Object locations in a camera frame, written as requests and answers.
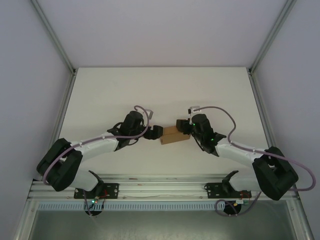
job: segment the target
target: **black mounting bracket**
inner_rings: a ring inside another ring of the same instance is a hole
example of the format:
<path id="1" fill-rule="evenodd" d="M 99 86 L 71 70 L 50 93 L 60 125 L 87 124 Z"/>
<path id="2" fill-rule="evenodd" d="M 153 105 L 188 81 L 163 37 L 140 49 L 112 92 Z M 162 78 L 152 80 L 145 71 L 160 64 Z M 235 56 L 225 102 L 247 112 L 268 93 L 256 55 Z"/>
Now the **black mounting bracket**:
<path id="1" fill-rule="evenodd" d="M 105 191 L 106 196 L 100 196 L 100 199 L 118 199 L 119 183 L 103 183 L 102 192 L 104 193 Z M 85 196 L 87 199 L 94 199 L 96 197 L 92 191 L 85 191 Z M 74 199 L 84 199 L 83 189 L 76 188 L 73 197 Z"/>
<path id="2" fill-rule="evenodd" d="M 229 191 L 227 192 L 222 182 L 209 182 L 204 186 L 208 199 L 249 199 L 251 191 Z"/>

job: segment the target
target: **cardboard box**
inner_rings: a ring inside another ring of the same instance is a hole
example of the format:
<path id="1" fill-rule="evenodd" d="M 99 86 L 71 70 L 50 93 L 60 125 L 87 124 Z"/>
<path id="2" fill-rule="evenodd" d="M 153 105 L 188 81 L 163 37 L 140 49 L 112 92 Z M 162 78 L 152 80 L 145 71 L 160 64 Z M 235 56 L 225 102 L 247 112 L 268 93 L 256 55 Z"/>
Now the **cardboard box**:
<path id="1" fill-rule="evenodd" d="M 190 139 L 190 135 L 179 132 L 176 126 L 163 128 L 163 135 L 160 137 L 161 144 L 171 144 Z"/>

